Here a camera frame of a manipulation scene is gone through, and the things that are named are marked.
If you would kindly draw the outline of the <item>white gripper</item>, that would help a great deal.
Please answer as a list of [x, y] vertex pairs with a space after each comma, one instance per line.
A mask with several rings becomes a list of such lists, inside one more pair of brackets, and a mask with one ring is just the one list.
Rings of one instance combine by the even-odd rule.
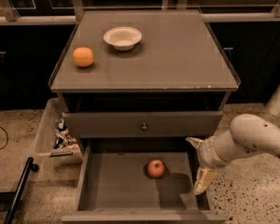
[[228, 146], [220, 138], [214, 136], [204, 140], [187, 137], [186, 141], [198, 149], [199, 162], [203, 168], [198, 169], [193, 193], [201, 195], [217, 177], [218, 170], [214, 169], [221, 169], [229, 164], [226, 157]]

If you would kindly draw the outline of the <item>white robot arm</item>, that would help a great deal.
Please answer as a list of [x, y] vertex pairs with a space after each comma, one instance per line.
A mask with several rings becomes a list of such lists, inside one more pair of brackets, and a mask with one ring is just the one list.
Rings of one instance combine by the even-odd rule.
[[204, 193], [215, 180], [218, 170], [232, 161], [268, 153], [280, 159], [280, 129], [256, 115], [234, 118], [230, 128], [221, 135], [204, 140], [187, 137], [198, 152], [199, 169], [193, 193]]

